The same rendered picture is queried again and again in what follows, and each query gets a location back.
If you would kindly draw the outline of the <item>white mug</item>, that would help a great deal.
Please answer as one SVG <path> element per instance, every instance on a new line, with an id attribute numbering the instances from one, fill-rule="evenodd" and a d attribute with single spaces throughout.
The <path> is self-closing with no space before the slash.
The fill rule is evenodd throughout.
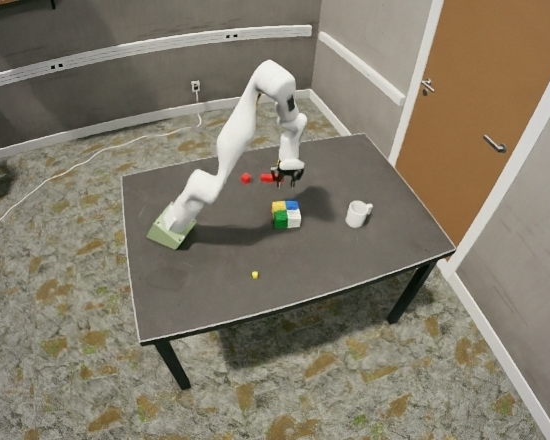
<path id="1" fill-rule="evenodd" d="M 368 207 L 368 212 L 367 211 Z M 353 228 L 360 228 L 363 226 L 366 215 L 370 214 L 372 205 L 366 205 L 360 201 L 354 201 L 350 204 L 348 214 L 346 217 L 346 222 L 349 226 Z M 351 212 L 351 210 L 353 212 Z M 364 214 L 366 212 L 366 214 Z M 357 213 L 357 214 L 355 214 Z"/>

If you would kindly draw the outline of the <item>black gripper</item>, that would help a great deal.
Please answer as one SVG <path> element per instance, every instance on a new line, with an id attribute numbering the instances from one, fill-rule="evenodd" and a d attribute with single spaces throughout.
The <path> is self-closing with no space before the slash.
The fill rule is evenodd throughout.
<path id="1" fill-rule="evenodd" d="M 281 187 L 281 180 L 283 179 L 284 176 L 291 176 L 291 188 L 293 188 L 295 186 L 295 181 L 296 180 L 300 180 L 303 173 L 304 173 L 304 169 L 300 169 L 298 170 L 298 173 L 297 175 L 294 177 L 294 173 L 297 171 L 297 170 L 292 170 L 292 169 L 280 169 L 280 163 L 282 161 L 279 159 L 278 160 L 278 165 L 277 167 L 273 168 L 273 167 L 270 167 L 270 171 L 271 171 L 271 175 L 272 175 L 272 178 L 273 178 L 273 181 L 277 181 L 277 188 L 280 188 Z M 275 173 L 276 171 L 278 170 L 279 174 L 278 176 L 276 177 L 275 176 Z M 281 175 L 282 174 L 282 175 Z M 300 175 L 299 175 L 300 174 Z"/>

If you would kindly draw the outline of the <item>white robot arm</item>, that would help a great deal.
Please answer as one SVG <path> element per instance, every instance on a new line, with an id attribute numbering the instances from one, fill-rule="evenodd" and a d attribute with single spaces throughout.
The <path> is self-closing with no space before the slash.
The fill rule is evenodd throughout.
<path id="1" fill-rule="evenodd" d="M 265 61 L 253 74 L 240 102 L 218 136 L 217 176 L 201 170 L 196 170 L 191 175 L 174 205 L 170 206 L 164 215 L 167 231 L 183 232 L 203 208 L 204 203 L 212 204 L 216 200 L 231 170 L 254 136 L 256 107 L 262 92 L 280 103 L 275 103 L 278 125 L 292 130 L 284 132 L 281 136 L 280 169 L 304 168 L 304 163 L 298 160 L 298 155 L 300 137 L 306 127 L 307 118 L 299 113 L 295 102 L 294 77 L 275 62 Z M 293 131 L 296 131 L 296 134 Z"/>

